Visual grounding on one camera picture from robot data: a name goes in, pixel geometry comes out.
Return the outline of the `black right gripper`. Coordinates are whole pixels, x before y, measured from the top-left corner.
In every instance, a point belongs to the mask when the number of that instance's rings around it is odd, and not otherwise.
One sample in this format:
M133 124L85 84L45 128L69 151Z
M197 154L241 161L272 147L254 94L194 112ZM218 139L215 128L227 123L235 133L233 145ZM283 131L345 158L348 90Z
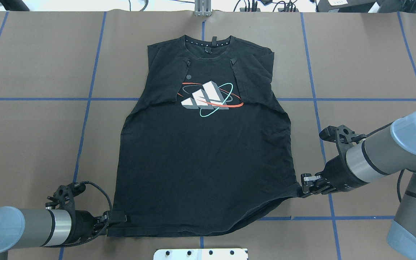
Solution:
M337 192L349 192L356 188L367 185L350 170L346 153L353 148L353 142L362 140L353 130L345 125L328 126L319 133L321 140L335 143L338 155L327 161L325 168L318 173L303 173L300 175L302 191L300 198L307 198L317 194L334 194Z

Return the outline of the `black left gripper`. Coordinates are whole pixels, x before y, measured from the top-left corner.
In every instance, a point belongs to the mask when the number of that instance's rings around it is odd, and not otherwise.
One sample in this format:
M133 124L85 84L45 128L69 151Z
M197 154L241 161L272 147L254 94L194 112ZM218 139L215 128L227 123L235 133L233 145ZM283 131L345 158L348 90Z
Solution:
M48 196L45 209L52 218L51 233L45 242L46 246L79 246L88 243L101 235L106 235L108 226L127 222L124 211L105 211L102 216L94 217L89 211L77 210L74 198L91 185L105 197L106 192L93 182L72 182L61 185Z

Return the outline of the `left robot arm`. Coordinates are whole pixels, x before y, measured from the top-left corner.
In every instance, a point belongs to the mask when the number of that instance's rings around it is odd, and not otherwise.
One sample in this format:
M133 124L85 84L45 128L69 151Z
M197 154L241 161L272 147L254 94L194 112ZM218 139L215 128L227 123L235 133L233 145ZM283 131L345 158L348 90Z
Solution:
M75 197L91 185L105 196L109 210L95 217L89 211L77 210ZM0 254L33 247L76 247L89 243L115 225L127 222L124 211L113 211L111 199L91 181L61 185L48 196L43 209L0 207Z

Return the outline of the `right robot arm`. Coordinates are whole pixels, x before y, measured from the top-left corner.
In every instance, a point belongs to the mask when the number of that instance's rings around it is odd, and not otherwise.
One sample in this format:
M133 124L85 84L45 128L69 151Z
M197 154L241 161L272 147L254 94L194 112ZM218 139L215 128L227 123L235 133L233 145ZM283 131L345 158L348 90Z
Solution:
M328 126L319 137L335 143L338 155L321 172L301 175L301 197L348 192L393 173L410 171L387 242L406 258L416 260L416 111L368 135L340 125Z

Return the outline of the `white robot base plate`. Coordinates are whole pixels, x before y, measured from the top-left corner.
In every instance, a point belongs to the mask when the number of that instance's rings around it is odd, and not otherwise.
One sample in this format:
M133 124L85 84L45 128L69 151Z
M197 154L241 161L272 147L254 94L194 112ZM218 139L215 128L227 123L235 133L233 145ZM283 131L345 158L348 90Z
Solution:
M244 248L182 248L157 250L154 260L249 260Z

